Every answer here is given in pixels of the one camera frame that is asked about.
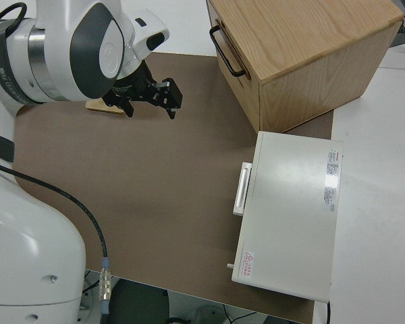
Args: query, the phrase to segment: drawer handle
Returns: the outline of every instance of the drawer handle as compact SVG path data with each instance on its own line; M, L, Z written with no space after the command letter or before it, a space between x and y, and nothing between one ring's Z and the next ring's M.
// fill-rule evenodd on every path
M215 44L217 51L219 52L220 56L222 57L222 60L225 62L226 66L227 66L229 72L232 74L232 76L235 76L237 78L239 76L243 76L244 74L246 74L246 70L234 71L234 69L231 66L230 61L228 61L227 57L225 56L221 47L219 46L215 37L213 36L213 34L219 30L221 30L219 25L216 25L216 26L212 27L212 29L210 29L210 38L213 41L213 44Z

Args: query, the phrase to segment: brown table surface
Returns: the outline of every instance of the brown table surface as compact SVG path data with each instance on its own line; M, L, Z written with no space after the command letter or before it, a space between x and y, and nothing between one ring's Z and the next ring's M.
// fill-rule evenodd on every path
M184 95L171 121L135 103L134 118L89 111L84 103L24 108L16 125L15 169L78 197L97 217L114 275L253 311L311 323L313 301L231 280L241 217L232 215L243 161L257 135L215 57L152 54L157 80L173 77ZM332 114L291 134L329 138ZM87 268L99 270L99 239L77 207L20 182L80 231Z

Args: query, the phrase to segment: metal connector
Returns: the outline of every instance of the metal connector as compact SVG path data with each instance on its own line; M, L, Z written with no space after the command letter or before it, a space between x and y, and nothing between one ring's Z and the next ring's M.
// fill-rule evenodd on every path
M111 284L111 271L109 268L102 268L101 275L99 277L99 300L109 300L113 286Z

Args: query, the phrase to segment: label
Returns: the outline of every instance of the label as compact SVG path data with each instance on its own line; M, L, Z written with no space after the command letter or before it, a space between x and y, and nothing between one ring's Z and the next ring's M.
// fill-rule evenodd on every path
M243 252L243 267L240 275L242 277L251 278L252 277L252 268L254 266L255 253L251 251Z
M324 182L324 207L325 210L336 210L336 198L339 186L339 152L331 149L327 157L327 169Z

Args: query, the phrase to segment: wooden drawer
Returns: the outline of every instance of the wooden drawer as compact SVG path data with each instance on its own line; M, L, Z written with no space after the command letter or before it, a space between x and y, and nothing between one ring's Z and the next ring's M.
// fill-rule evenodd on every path
M391 0L207 0L207 7L219 26L221 71L254 129L270 132L360 97L403 20ZM228 64L245 74L233 76Z

